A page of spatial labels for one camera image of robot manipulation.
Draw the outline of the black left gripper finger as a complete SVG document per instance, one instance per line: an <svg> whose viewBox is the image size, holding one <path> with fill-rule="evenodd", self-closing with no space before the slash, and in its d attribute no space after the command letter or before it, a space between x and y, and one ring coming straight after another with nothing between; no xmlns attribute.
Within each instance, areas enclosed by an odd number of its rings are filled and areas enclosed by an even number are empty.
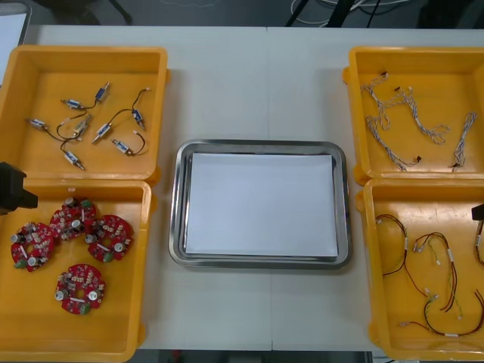
<svg viewBox="0 0 484 363"><path fill-rule="evenodd" d="M37 208L38 197L29 191L19 191L17 195L18 208Z"/></svg>

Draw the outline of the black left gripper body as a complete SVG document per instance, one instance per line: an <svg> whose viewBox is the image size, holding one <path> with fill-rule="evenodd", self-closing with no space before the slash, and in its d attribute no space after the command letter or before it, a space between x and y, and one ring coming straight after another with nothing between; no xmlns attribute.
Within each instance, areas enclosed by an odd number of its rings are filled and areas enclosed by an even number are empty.
<svg viewBox="0 0 484 363"><path fill-rule="evenodd" d="M16 167L1 162L1 214L6 215L23 207L23 180L26 174Z"/></svg>

